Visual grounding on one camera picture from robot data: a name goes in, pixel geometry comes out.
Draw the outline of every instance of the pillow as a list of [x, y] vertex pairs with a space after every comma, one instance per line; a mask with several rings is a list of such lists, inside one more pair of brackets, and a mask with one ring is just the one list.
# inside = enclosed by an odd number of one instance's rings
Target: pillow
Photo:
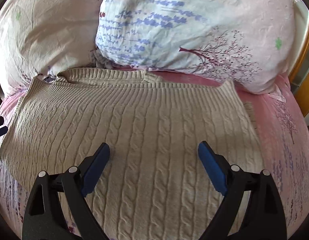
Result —
[[292, 0], [103, 0], [99, 18], [96, 45], [117, 64], [256, 94], [274, 89], [294, 39]]
[[0, 11], [0, 84], [5, 96], [91, 63], [102, 0], [7, 0]]

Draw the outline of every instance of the bed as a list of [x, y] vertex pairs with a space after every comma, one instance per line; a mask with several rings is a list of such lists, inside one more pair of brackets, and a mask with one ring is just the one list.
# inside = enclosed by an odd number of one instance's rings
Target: bed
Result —
[[[307, 46], [307, 34], [309, 34], [309, 19], [298, 41], [294, 66], [300, 64], [299, 58]], [[275, 80], [280, 93], [254, 95], [240, 88], [237, 89], [237, 93], [242, 102], [250, 106], [247, 112], [261, 142], [265, 167], [271, 172], [277, 184], [290, 237], [309, 213], [309, 132], [290, 91], [288, 73], [278, 75]], [[156, 75], [169, 82], [219, 86], [215, 81], [183, 73], [156, 72]], [[17, 92], [4, 98], [0, 116], [5, 118], [5, 125], [10, 125], [18, 100], [26, 92], [27, 88], [21, 86]], [[23, 189], [0, 161], [0, 213], [19, 237], [22, 233], [28, 196], [29, 192]], [[71, 232], [78, 233], [73, 221], [68, 219], [67, 224]]]

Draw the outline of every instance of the sweater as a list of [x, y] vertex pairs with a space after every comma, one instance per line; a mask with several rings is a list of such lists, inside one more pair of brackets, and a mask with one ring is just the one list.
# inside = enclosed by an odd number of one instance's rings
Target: sweater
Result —
[[198, 239], [222, 201], [198, 158], [203, 140], [244, 171], [264, 168], [256, 131], [231, 81], [215, 88], [169, 83], [145, 71], [76, 68], [53, 83], [32, 80], [0, 159], [31, 190], [40, 171], [62, 173], [106, 142], [110, 160], [86, 201], [107, 236]]

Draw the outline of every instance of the bedding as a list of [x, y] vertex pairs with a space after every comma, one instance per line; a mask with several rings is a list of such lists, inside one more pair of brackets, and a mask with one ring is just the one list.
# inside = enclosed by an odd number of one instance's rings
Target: bedding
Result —
[[5, 96], [92, 63], [102, 0], [7, 0], [0, 11], [0, 84]]
[[169, 70], [269, 93], [287, 70], [292, 0], [103, 0], [96, 45], [123, 66]]
[[[218, 86], [216, 82], [192, 75], [168, 72], [156, 74], [170, 82]], [[256, 124], [263, 162], [276, 181], [285, 209], [288, 236], [291, 236], [309, 212], [309, 133], [290, 92], [288, 78], [280, 75], [275, 83], [286, 102], [267, 94], [237, 92], [245, 106], [248, 102], [253, 108], [254, 115], [249, 113], [249, 109], [246, 110]], [[0, 115], [5, 117], [6, 124], [10, 124], [18, 98], [23, 95], [19, 93], [4, 99]], [[21, 235], [27, 198], [28, 192], [0, 162], [0, 212], [18, 236]], [[78, 233], [75, 223], [70, 219], [67, 219], [67, 223], [72, 232]]]

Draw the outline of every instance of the pink bedsheet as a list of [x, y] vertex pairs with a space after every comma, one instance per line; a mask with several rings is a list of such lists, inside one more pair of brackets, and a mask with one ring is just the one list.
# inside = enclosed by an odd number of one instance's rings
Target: pink bedsheet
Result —
[[[156, 74], [172, 82], [218, 86], [216, 82], [192, 75]], [[286, 102], [269, 94], [253, 95], [240, 90], [238, 94], [244, 103], [251, 102], [253, 105], [262, 157], [265, 167], [276, 181], [285, 209], [288, 236], [291, 236], [309, 212], [309, 132], [290, 92], [288, 78], [278, 76], [276, 84]], [[4, 99], [0, 115], [5, 117], [6, 124], [10, 123], [17, 100], [23, 94], [21, 92]], [[0, 212], [18, 236], [21, 236], [27, 198], [28, 192], [0, 162]], [[71, 231], [78, 232], [73, 222], [68, 222], [68, 226]]]

